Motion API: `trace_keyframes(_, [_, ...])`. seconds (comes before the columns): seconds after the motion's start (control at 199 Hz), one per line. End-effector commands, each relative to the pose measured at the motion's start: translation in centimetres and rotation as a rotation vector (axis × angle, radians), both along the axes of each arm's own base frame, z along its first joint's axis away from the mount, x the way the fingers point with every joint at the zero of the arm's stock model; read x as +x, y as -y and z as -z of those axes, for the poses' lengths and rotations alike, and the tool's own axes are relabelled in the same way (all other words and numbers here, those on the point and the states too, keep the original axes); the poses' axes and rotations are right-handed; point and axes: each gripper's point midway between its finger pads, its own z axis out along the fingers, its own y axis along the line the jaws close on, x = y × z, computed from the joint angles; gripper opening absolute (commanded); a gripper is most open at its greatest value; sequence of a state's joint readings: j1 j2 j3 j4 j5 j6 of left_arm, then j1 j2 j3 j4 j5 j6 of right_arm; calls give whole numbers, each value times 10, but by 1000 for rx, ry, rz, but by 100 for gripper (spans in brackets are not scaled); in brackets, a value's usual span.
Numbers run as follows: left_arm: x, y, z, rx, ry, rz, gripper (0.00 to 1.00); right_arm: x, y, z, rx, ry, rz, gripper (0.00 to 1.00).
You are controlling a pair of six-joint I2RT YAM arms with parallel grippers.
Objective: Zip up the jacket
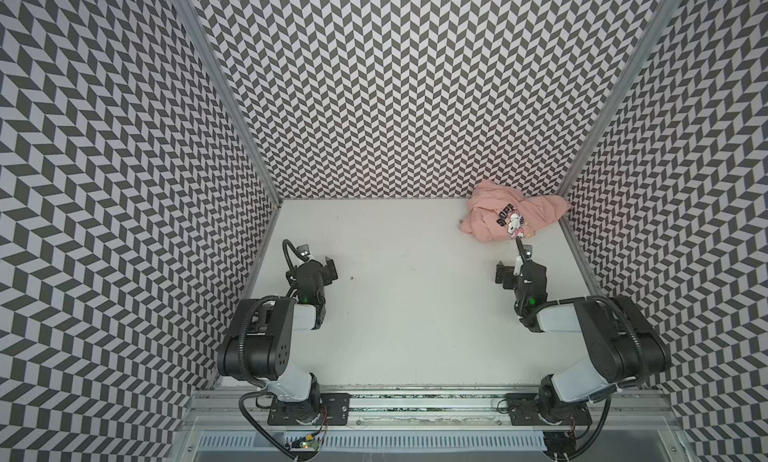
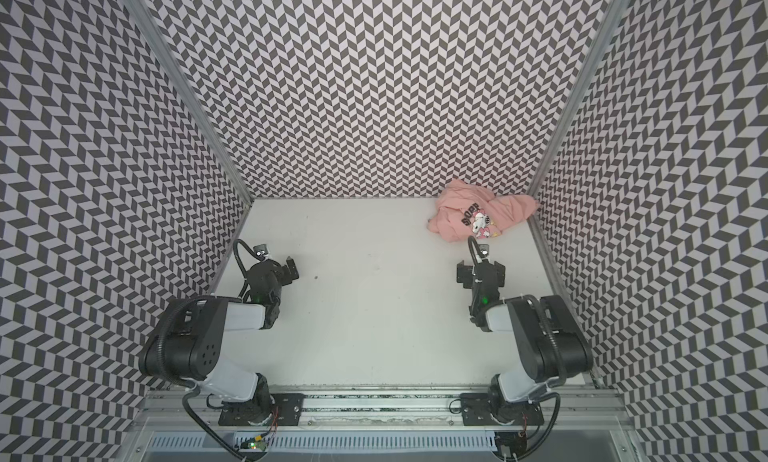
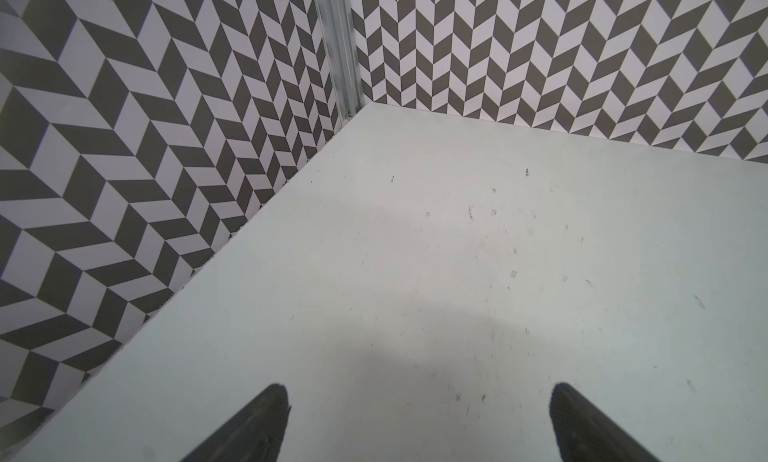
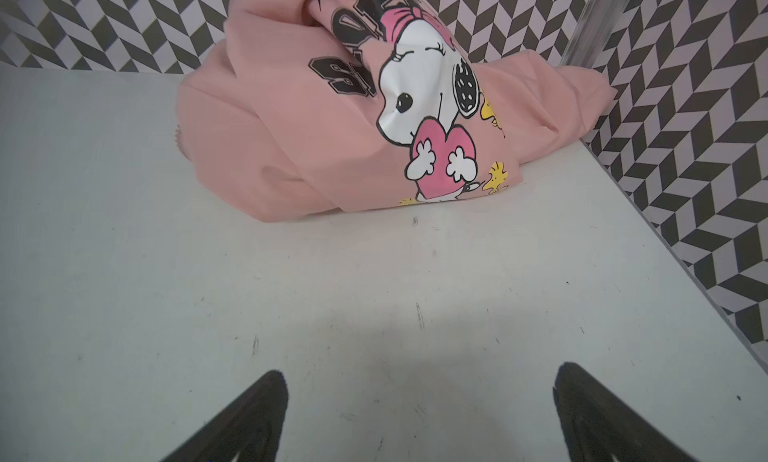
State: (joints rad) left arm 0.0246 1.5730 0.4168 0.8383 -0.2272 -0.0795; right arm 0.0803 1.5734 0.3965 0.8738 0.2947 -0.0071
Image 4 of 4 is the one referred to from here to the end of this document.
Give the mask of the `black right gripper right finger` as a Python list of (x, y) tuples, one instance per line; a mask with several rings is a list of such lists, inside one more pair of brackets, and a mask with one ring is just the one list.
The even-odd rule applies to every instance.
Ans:
[(552, 393), (572, 461), (695, 461), (574, 362), (560, 366)]

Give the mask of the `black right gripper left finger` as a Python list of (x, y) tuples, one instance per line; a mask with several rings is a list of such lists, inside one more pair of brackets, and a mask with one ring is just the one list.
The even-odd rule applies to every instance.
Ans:
[(288, 401), (284, 375), (271, 370), (164, 460), (274, 461)]

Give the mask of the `pink Snoopy zip jacket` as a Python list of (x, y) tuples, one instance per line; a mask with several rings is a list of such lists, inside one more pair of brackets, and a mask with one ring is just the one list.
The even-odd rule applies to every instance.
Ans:
[(224, 29), (180, 86), (177, 142), (265, 222), (497, 193), (615, 96), (533, 51), (471, 63), (420, 0), (230, 0)]

